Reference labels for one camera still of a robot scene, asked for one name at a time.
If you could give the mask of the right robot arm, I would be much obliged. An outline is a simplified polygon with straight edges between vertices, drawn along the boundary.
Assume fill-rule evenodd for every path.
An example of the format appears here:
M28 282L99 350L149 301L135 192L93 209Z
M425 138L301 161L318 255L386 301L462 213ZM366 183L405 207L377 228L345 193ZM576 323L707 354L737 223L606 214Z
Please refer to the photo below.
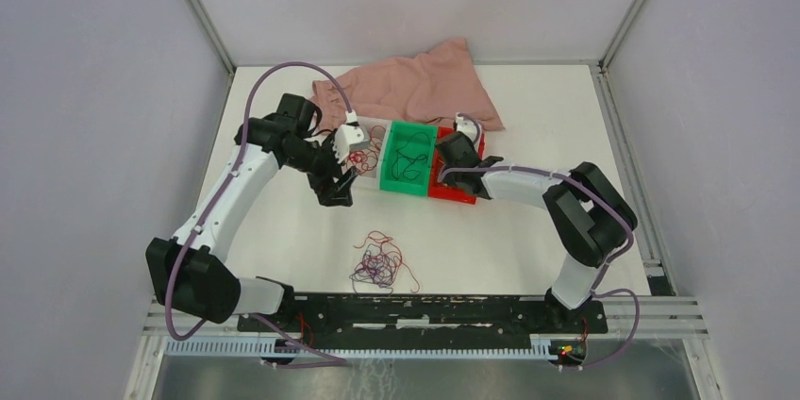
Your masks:
M480 141L456 130L395 123L346 165L374 177L379 189L461 202L506 200L548 212L566 250L560 272L546 293L544 317L557 332L583 318L609 265L634 242L638 219L601 169L582 162L567 172L481 157Z

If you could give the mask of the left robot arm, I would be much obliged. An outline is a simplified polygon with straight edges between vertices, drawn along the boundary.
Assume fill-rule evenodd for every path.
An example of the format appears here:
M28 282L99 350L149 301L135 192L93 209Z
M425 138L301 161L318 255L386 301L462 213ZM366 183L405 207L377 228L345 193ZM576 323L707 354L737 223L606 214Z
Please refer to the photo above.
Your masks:
M321 116L308 99L286 93L275 112L240 126L231 158L208 196L172 237L154 238L145 250L161 305L215 324L249 313L260 313L277 331L294 324L291 286L238 277L225 260L255 199L283 168L305 174L320 205L352 205L358 172L343 164L351 148L365 142L365 133L349 111L343 125L317 142L311 136Z

